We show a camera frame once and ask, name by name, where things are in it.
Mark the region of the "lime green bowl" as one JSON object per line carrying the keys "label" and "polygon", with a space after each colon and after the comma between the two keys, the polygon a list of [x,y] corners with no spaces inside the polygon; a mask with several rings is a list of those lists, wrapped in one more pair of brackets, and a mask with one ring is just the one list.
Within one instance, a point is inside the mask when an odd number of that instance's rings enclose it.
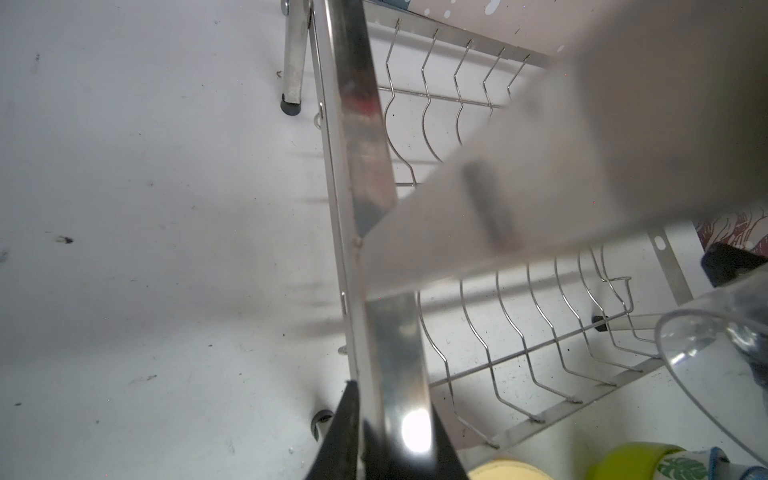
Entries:
{"label": "lime green bowl", "polygon": [[656,465],[667,455],[682,452],[673,444],[654,442],[630,442],[608,452],[592,464],[586,473],[589,480],[601,479],[652,479]]}

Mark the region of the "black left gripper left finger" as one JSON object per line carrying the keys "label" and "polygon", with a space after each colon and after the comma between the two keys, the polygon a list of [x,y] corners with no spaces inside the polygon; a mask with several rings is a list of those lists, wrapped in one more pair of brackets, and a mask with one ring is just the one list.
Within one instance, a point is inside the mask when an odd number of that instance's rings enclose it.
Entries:
{"label": "black left gripper left finger", "polygon": [[312,418],[311,432],[320,448],[306,475],[307,480],[356,478],[359,417],[358,382],[350,380],[336,411],[323,409]]}

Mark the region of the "yellow cream plate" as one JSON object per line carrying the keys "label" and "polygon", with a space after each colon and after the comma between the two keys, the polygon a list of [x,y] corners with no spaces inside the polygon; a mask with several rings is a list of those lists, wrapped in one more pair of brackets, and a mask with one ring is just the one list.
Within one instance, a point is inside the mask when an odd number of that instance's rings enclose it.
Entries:
{"label": "yellow cream plate", "polygon": [[474,468],[468,473],[470,480],[552,480],[541,469],[512,459],[497,459]]}

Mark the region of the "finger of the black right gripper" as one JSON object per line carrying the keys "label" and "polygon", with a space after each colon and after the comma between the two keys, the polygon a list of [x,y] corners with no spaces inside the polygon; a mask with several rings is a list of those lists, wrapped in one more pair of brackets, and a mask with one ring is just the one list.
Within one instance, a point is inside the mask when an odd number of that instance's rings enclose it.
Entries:
{"label": "finger of the black right gripper", "polygon": [[719,288],[767,263],[767,257],[723,242],[712,244],[701,259],[701,267],[713,288]]}

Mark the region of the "green leaf pattern bowl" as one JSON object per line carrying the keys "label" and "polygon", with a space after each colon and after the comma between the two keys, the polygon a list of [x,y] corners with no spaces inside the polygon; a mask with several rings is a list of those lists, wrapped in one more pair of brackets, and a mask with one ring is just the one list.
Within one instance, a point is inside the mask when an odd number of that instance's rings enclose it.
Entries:
{"label": "green leaf pattern bowl", "polygon": [[711,451],[679,451],[664,456],[655,466],[653,480],[707,480],[711,478]]}

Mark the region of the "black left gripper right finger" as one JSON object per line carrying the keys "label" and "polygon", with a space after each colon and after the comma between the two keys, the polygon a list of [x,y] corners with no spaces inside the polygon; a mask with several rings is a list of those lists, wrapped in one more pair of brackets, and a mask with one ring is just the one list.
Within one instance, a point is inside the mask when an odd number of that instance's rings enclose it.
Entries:
{"label": "black left gripper right finger", "polygon": [[468,480],[468,475],[451,444],[435,407],[432,408],[432,418],[436,450],[436,467],[433,478],[439,480]]}

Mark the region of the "blue floral white bowl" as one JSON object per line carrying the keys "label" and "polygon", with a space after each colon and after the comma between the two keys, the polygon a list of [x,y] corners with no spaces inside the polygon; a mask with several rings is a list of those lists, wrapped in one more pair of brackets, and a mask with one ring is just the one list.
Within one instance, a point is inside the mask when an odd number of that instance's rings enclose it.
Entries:
{"label": "blue floral white bowl", "polygon": [[766,467],[733,463],[725,452],[717,447],[710,451],[708,468],[709,479],[712,480],[767,480]]}

